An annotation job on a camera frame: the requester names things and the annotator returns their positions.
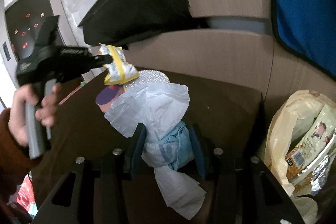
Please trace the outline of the left hand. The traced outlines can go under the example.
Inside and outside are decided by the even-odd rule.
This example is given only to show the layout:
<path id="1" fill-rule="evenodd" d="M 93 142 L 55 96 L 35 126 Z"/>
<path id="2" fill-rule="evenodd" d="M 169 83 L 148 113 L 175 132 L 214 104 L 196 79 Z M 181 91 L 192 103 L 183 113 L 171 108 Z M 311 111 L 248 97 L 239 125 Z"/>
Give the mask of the left hand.
<path id="1" fill-rule="evenodd" d="M 62 89 L 61 83 L 52 87 L 52 92 L 46 95 L 41 102 L 41 109 L 35 112 L 35 118 L 44 126 L 53 127 L 56 123 L 56 114 L 59 106 L 59 94 Z M 10 110 L 9 130 L 11 135 L 22 147 L 28 146 L 26 133 L 25 104 L 35 106 L 39 103 L 39 97 L 35 94 L 30 84 L 20 87 L 14 93 L 13 105 Z"/>

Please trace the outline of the brown sleeve forearm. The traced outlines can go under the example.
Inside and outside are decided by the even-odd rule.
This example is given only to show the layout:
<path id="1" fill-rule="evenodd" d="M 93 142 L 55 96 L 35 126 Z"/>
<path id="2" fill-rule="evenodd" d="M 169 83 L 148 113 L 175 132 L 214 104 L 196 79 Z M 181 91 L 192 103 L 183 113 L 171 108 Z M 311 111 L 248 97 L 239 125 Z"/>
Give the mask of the brown sleeve forearm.
<path id="1" fill-rule="evenodd" d="M 0 166 L 1 166 L 1 199 L 7 202 L 20 185 L 25 175 L 35 168 L 39 159 L 32 160 L 29 150 L 19 146 L 9 130 L 10 109 L 1 113 L 0 133 Z"/>

